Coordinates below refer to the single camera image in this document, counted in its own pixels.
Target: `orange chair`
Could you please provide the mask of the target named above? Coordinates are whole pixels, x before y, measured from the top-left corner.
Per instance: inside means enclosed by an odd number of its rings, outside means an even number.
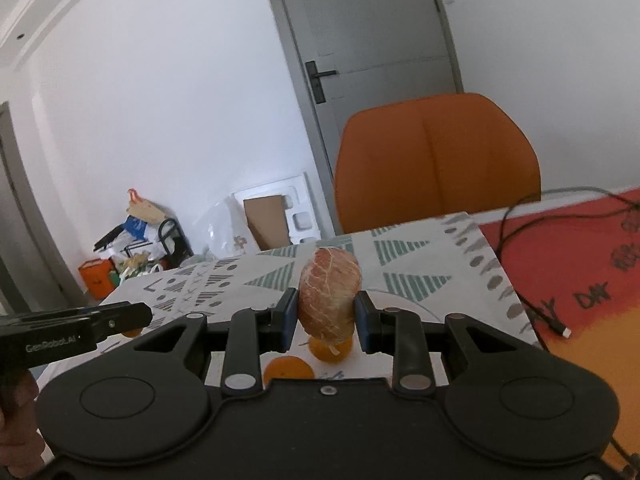
[[[439,95],[355,114],[342,134],[335,201],[345,233],[540,199],[522,131],[478,94]]]

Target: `tablecloth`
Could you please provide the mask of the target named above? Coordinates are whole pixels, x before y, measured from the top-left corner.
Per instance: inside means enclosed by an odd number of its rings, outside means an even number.
[[[378,308],[405,308],[432,322],[442,322],[451,312],[463,312],[530,344],[537,343],[507,275],[466,213],[141,276],[127,280],[104,303],[148,304],[154,318],[143,333],[190,312],[203,312],[209,322],[229,320],[243,308],[276,305],[287,287],[298,286],[302,267],[316,247],[353,253],[362,270],[362,289]],[[307,339],[298,324],[289,354],[303,358],[318,378],[391,375],[392,358],[363,354],[357,337],[354,350],[339,364],[315,359],[306,348]],[[111,336],[94,352],[49,365],[38,383],[43,387],[63,371],[128,341]],[[262,366],[278,355],[261,356]],[[222,360],[223,353],[215,352],[206,384],[220,384]],[[446,380],[436,373],[439,383]]]

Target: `brown cardboard box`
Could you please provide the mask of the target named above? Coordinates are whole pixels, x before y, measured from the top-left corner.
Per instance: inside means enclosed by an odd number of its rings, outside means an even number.
[[[291,245],[284,209],[282,195],[263,196],[244,201],[246,221],[261,250]]]

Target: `clear plastic bag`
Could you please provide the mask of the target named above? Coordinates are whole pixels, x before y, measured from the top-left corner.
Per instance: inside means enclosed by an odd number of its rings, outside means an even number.
[[[260,252],[244,212],[231,197],[212,206],[195,226],[206,232],[207,245],[216,259]]]

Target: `door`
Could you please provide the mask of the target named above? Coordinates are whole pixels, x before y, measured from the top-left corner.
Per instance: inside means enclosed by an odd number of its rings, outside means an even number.
[[[283,0],[335,169],[356,112],[456,92],[436,0]]]
[[[8,314],[68,308],[70,300],[26,222],[18,197],[22,182],[10,169],[21,165],[19,154],[5,142],[12,137],[8,107],[0,105],[0,301]]]

